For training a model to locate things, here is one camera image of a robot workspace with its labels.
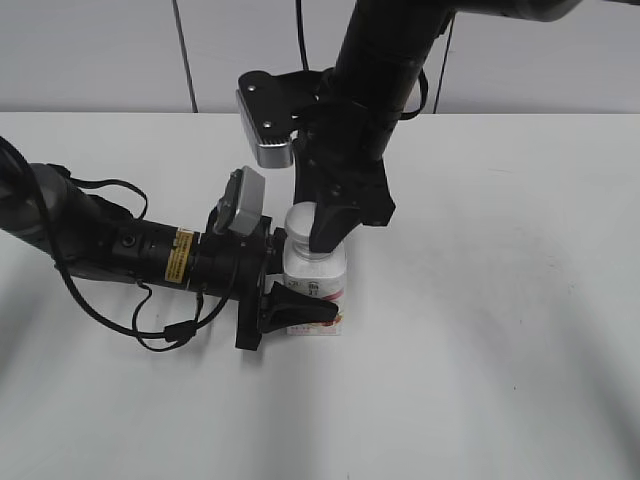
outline plastic bottle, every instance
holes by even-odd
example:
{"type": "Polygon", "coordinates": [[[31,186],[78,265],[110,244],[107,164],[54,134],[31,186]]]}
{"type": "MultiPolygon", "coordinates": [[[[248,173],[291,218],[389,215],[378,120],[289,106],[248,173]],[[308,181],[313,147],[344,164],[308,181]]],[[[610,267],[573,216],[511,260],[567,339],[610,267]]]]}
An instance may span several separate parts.
{"type": "Polygon", "coordinates": [[[309,323],[287,328],[289,335],[340,335],[345,298],[347,255],[344,243],[331,253],[313,253],[309,236],[316,204],[302,202],[287,212],[287,240],[282,259],[284,284],[291,290],[329,300],[338,305],[338,315],[331,323],[309,323]]]}

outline screw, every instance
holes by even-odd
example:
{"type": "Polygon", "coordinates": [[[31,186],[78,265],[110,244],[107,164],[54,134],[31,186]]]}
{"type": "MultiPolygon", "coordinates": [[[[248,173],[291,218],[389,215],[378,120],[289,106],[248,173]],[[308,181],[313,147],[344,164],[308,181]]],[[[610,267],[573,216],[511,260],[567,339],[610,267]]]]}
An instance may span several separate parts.
{"type": "Polygon", "coordinates": [[[342,186],[337,183],[331,187],[331,195],[339,197],[342,194],[342,186]]]}
{"type": "Polygon", "coordinates": [[[136,244],[136,237],[133,235],[125,235],[122,237],[121,243],[125,248],[133,247],[136,244]]]}

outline yellow label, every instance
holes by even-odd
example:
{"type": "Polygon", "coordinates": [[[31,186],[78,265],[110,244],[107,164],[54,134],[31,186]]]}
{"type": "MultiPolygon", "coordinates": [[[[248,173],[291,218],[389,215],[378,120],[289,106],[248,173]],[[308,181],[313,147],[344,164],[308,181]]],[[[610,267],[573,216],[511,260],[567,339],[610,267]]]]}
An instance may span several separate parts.
{"type": "Polygon", "coordinates": [[[179,228],[176,232],[176,238],[173,239],[167,270],[164,272],[164,279],[167,282],[182,283],[192,242],[193,232],[179,228]]]}

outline bottle label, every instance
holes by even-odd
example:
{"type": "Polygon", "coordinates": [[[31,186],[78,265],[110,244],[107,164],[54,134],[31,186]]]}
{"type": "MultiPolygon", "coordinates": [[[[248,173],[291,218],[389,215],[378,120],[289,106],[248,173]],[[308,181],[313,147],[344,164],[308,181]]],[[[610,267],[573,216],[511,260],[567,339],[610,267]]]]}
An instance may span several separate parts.
{"type": "Polygon", "coordinates": [[[284,280],[286,287],[293,291],[308,297],[322,298],[338,306],[338,314],[333,322],[306,323],[287,327],[289,335],[340,335],[345,298],[344,277],[318,282],[317,280],[291,278],[285,275],[284,280]]]}

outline white wall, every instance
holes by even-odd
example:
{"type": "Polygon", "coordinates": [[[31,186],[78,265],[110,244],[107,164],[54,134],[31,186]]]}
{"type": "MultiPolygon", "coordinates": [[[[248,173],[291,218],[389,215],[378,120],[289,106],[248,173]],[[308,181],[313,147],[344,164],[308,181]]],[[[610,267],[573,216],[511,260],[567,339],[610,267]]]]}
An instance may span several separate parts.
{"type": "Polygon", "coordinates": [[[640,6],[584,0],[553,23],[458,15],[441,112],[640,112],[640,6]]]}
{"type": "Polygon", "coordinates": [[[0,110],[188,112],[168,0],[0,0],[0,110]]]}
{"type": "MultiPolygon", "coordinates": [[[[335,61],[353,4],[303,0],[312,67],[335,61]]],[[[179,5],[200,111],[235,111],[245,71],[299,68],[293,0],[179,5]]],[[[170,0],[0,6],[0,110],[191,110],[170,0]]],[[[429,107],[444,43],[427,63],[429,107]]],[[[440,111],[640,112],[638,45],[640,7],[601,0],[551,24],[459,15],[440,111]]]]}

